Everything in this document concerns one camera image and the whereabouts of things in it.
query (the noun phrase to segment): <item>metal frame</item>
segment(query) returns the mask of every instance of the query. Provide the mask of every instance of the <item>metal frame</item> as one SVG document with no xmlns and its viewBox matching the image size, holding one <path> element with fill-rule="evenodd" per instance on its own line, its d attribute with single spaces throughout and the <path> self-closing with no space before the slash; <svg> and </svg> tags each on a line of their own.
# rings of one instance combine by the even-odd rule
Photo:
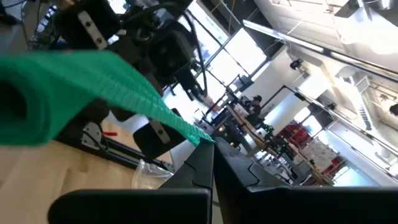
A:
<svg viewBox="0 0 398 224">
<path fill-rule="evenodd" d="M 225 41 L 225 43 L 221 43 L 220 41 L 218 41 L 218 39 L 192 14 L 192 13 L 190 13 L 190 17 L 192 17 L 195 21 L 197 21 L 198 22 L 198 24 L 206 31 L 206 33 L 207 34 L 209 34 L 209 36 L 211 37 L 211 38 L 213 38 L 213 40 L 215 40 L 216 42 L 217 42 L 217 44 L 219 44 L 220 45 L 220 47 L 219 47 L 219 49 L 212 55 L 212 56 L 210 56 L 210 58 L 205 62 L 205 68 L 206 68 L 206 70 L 207 70 L 207 68 L 210 66 L 210 63 L 214 60 L 214 58 L 222 51 L 222 50 L 225 50 L 226 52 L 227 52 L 227 54 L 229 55 L 229 56 L 231 56 L 231 58 L 236 62 L 236 64 L 239 66 L 239 67 L 241 67 L 242 68 L 242 70 L 244 71 L 244 72 L 246 72 L 246 74 L 249 76 L 249 77 L 253 77 L 268 61 L 269 61 L 269 58 L 268 57 L 266 57 L 266 59 L 265 59 L 265 61 L 263 61 L 252 73 L 248 73 L 248 71 L 246 70 L 246 69 L 244 69 L 243 67 L 242 67 L 242 65 L 225 49 L 225 47 L 226 47 L 226 45 L 232 40 L 232 38 L 238 33 L 238 32 L 235 32 L 232 36 L 230 36 L 230 37 L 228 37 L 227 38 L 227 40 Z M 199 75 L 201 74 L 202 72 L 201 72 L 201 68 L 199 68 L 198 70 L 197 70 L 197 74 L 195 75 L 195 78 L 198 78 L 199 77 Z M 176 83 L 176 84 L 173 84 L 172 86 L 171 86 L 171 89 L 173 90 L 176 86 L 178 85 L 178 83 Z"/>
<path fill-rule="evenodd" d="M 72 121 L 67 127 L 65 127 L 65 129 L 57 136 L 55 140 L 131 169 L 136 169 L 139 165 L 140 159 L 142 159 L 145 162 L 155 164 L 158 167 L 170 172 L 175 172 L 173 164 L 169 164 L 168 162 L 157 159 L 149 159 L 138 150 L 103 136 L 102 132 L 101 142 L 97 143 L 99 143 L 101 148 L 104 150 L 98 149 L 97 146 L 93 147 L 89 144 L 83 144 L 83 135 L 85 135 L 83 133 L 83 128 L 84 127 L 82 125 Z"/>
</svg>

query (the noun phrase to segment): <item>window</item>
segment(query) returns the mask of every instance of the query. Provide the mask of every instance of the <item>window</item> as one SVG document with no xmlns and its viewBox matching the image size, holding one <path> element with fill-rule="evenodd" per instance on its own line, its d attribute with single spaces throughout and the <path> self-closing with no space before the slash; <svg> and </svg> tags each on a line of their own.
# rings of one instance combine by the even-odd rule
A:
<svg viewBox="0 0 398 224">
<path fill-rule="evenodd" d="M 354 170 L 352 167 L 343 167 L 336 174 L 334 187 L 366 187 L 377 186 L 377 183 L 370 179 L 360 170 Z"/>
<path fill-rule="evenodd" d="M 322 130 L 322 126 L 318 123 L 314 116 L 309 117 L 303 122 L 303 126 L 311 136 L 316 135 Z"/>
<path fill-rule="evenodd" d="M 206 72 L 206 79 L 207 79 L 208 95 L 215 102 L 224 95 L 225 88 L 215 77 L 210 75 L 208 72 Z M 198 80 L 199 85 L 202 88 L 204 88 L 205 86 L 203 84 L 203 74 L 202 73 L 198 76 L 197 80 Z"/>
<path fill-rule="evenodd" d="M 294 116 L 294 120 L 298 123 L 302 122 L 307 116 L 310 116 L 310 110 L 308 108 L 303 108 L 300 112 Z"/>
<path fill-rule="evenodd" d="M 206 12 L 193 1 L 191 5 L 188 6 L 188 10 L 195 16 L 206 29 L 208 29 L 213 36 L 221 43 L 225 43 L 228 39 L 227 34 L 218 25 L 207 16 Z"/>
<path fill-rule="evenodd" d="M 222 50 L 210 63 L 209 70 L 225 85 L 230 84 L 238 75 L 247 75 L 225 50 Z"/>
<path fill-rule="evenodd" d="M 252 74 L 267 59 L 267 56 L 244 29 L 238 31 L 225 46 L 225 49 L 241 64 L 248 74 Z"/>
<path fill-rule="evenodd" d="M 179 23 L 185 26 L 188 30 L 191 30 L 190 26 L 188 25 L 187 20 L 184 17 L 181 17 Z M 200 50 L 205 62 L 207 62 L 210 57 L 216 53 L 216 51 L 220 48 L 220 45 L 215 41 L 209 33 L 198 23 L 198 21 L 191 18 L 193 25 L 195 26 L 195 30 L 197 32 Z M 195 51 L 195 55 L 197 56 L 197 60 L 199 60 L 198 52 Z"/>
<path fill-rule="evenodd" d="M 128 4 L 125 0 L 108 0 L 112 10 L 118 14 L 124 14 L 128 9 Z"/>
<path fill-rule="evenodd" d="M 200 111 L 207 110 L 206 107 L 196 100 L 191 101 L 182 88 L 181 84 L 178 84 L 174 88 L 174 93 L 176 94 L 175 96 L 173 96 L 171 93 L 166 93 L 163 96 L 163 101 L 169 108 L 176 108 L 186 122 L 193 124 L 195 121 L 194 115 L 198 114 L 197 109 Z"/>
</svg>

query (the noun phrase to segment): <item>white ceiling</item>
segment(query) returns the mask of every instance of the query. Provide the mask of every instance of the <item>white ceiling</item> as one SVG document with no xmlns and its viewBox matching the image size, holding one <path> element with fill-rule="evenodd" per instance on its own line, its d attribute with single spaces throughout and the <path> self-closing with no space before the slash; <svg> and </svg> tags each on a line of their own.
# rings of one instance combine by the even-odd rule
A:
<svg viewBox="0 0 398 224">
<path fill-rule="evenodd" d="M 264 14 L 271 26 L 285 34 L 293 37 L 311 42 L 313 44 L 326 47 L 346 55 L 350 55 L 368 62 L 378 64 L 390 70 L 398 71 L 398 52 L 395 54 L 379 55 L 375 53 L 367 44 L 356 42 L 353 44 L 343 44 L 339 33 L 342 31 L 341 26 L 344 21 L 335 18 L 333 15 L 344 6 L 348 0 L 254 0 L 258 5 L 260 11 Z M 320 57 L 320 60 L 326 65 L 331 73 L 336 74 L 342 65 Z M 386 91 L 391 95 L 398 97 L 398 85 L 378 77 L 370 77 L 371 82 L 375 85 L 381 85 L 388 89 L 381 87 L 381 91 Z M 336 91 L 328 91 L 328 95 L 334 94 Z M 398 128 L 398 121 L 386 109 L 381 108 L 380 104 L 384 103 L 380 99 L 378 90 L 367 90 L 373 99 L 372 110 L 376 111 L 376 118 L 380 117 L 384 122 L 387 122 Z"/>
</svg>

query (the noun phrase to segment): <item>large window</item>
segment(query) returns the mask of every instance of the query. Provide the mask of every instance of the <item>large window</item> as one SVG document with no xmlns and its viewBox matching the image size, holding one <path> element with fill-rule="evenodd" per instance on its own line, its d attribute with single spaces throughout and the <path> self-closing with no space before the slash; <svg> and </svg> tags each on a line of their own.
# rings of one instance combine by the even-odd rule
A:
<svg viewBox="0 0 398 224">
<path fill-rule="evenodd" d="M 178 20 L 182 25 L 185 26 L 188 30 L 191 30 L 190 26 L 188 25 L 187 20 L 185 20 L 184 17 L 181 17 Z M 191 19 L 193 22 L 193 25 L 195 26 L 195 30 L 197 32 L 198 40 L 199 40 L 199 46 L 200 50 L 203 56 L 203 59 L 205 62 L 207 62 L 210 57 L 216 53 L 216 51 L 220 48 L 220 45 L 217 43 L 215 39 L 211 37 L 209 33 L 199 24 L 199 22 L 195 19 Z"/>
<path fill-rule="evenodd" d="M 310 116 L 311 111 L 308 108 L 303 108 L 300 112 L 298 112 L 296 114 L 296 116 L 294 116 L 294 120 L 298 123 L 302 122 L 303 120 L 305 120 L 305 118 L 307 118 L 308 116 Z"/>
<path fill-rule="evenodd" d="M 235 34 L 225 49 L 241 64 L 248 74 L 252 74 L 267 59 L 267 56 L 243 28 Z"/>
<path fill-rule="evenodd" d="M 208 72 L 206 72 L 206 79 L 207 79 L 208 95 L 211 97 L 211 99 L 213 99 L 213 101 L 218 100 L 225 93 L 224 86 L 217 79 L 211 76 Z M 205 86 L 203 84 L 202 73 L 198 76 L 197 80 L 200 86 L 204 88 Z"/>
<path fill-rule="evenodd" d="M 310 116 L 303 122 L 303 126 L 311 136 L 316 135 L 322 130 L 322 126 L 314 116 Z"/>
<path fill-rule="evenodd" d="M 194 1 L 188 6 L 188 10 L 195 16 L 221 44 L 228 40 L 228 35 L 204 12 L 204 10 Z"/>
<path fill-rule="evenodd" d="M 231 83 L 238 75 L 246 75 L 246 72 L 225 50 L 222 50 L 210 63 L 209 70 L 225 85 Z"/>
</svg>

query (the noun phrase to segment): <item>wooden table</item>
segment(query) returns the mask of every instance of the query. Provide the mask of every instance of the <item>wooden table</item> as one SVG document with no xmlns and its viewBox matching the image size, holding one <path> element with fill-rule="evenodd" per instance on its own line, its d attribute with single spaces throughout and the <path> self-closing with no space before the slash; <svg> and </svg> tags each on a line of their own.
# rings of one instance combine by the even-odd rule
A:
<svg viewBox="0 0 398 224">
<path fill-rule="evenodd" d="M 104 122 L 115 140 L 136 146 L 127 131 Z M 160 156 L 171 162 L 170 153 Z M 46 224 L 51 203 L 76 189 L 131 189 L 134 170 L 50 141 L 40 147 L 0 146 L 0 222 Z"/>
<path fill-rule="evenodd" d="M 274 151 L 267 150 L 267 145 L 265 144 L 264 138 L 257 134 L 256 129 L 253 127 L 253 125 L 251 125 L 249 121 L 246 120 L 246 118 L 239 116 L 230 105 L 226 105 L 226 109 L 232 114 L 238 124 L 242 127 L 243 131 L 245 131 L 250 136 L 250 138 L 253 139 L 257 147 L 269 151 L 273 156 L 276 155 Z"/>
</svg>

